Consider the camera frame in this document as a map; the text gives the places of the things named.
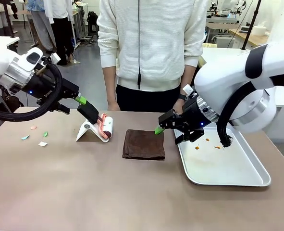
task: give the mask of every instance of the white sweater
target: white sweater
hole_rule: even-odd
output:
[[[50,23],[54,23],[54,18],[66,18],[73,20],[72,0],[44,0],[46,17]]]
[[[143,91],[177,88],[185,65],[196,67],[205,40],[207,0],[140,0]],[[102,67],[116,66],[118,84],[137,90],[138,0],[100,0]]]

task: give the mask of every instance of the metal tray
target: metal tray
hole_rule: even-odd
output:
[[[269,173],[239,131],[228,125],[227,134],[233,137],[228,148],[222,147],[215,123],[204,127],[204,131],[205,135],[197,141],[178,145],[189,180],[201,185],[265,187],[271,184]],[[182,134],[174,132],[176,137]]]

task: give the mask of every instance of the brown towel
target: brown towel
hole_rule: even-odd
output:
[[[123,158],[137,160],[164,160],[164,134],[154,131],[128,130],[123,144]]]

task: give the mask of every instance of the gray floor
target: gray floor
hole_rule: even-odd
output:
[[[15,26],[20,37],[18,53],[23,54],[29,50],[31,36],[22,25]],[[106,110],[106,92],[103,74],[100,65],[98,45],[93,47],[79,47],[75,51],[75,57],[81,64],[71,67],[60,67],[63,77],[80,87],[80,92],[99,110]],[[26,94],[20,92],[17,96],[27,105]],[[76,108],[78,103],[73,100],[64,100],[64,104],[70,108]],[[28,106],[37,106],[35,98],[28,97]],[[284,143],[276,143],[277,148],[284,155]]]

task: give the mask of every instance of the white phone stand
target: white phone stand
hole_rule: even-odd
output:
[[[78,136],[76,137],[76,142],[83,136],[83,134],[85,132],[87,132],[87,130],[92,130],[92,132],[99,137],[99,139],[102,140],[102,142],[106,143],[109,141],[109,139],[105,139],[102,136],[100,136],[99,132],[99,125],[98,124],[91,124],[87,119],[85,120],[85,122],[81,125],[81,128],[79,130]]]

